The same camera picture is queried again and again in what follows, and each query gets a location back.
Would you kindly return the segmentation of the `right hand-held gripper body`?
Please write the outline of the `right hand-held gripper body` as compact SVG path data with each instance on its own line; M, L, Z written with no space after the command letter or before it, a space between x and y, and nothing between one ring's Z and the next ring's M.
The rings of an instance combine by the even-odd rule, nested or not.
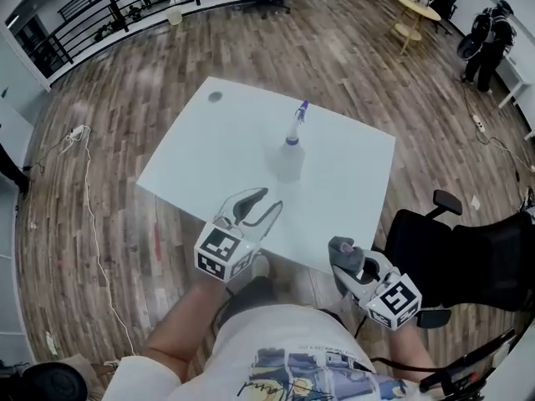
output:
M403 326L421 308L421 293L410 277L377 251L364 253L354 297L371 320L389 330Z

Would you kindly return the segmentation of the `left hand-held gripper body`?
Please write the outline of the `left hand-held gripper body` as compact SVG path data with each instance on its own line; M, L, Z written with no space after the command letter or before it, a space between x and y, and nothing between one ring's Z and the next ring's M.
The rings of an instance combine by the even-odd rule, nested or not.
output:
M257 258L266 233L265 212L254 223L236 218L229 206L221 206L206 223L194 246L195 267L217 280L229 283Z

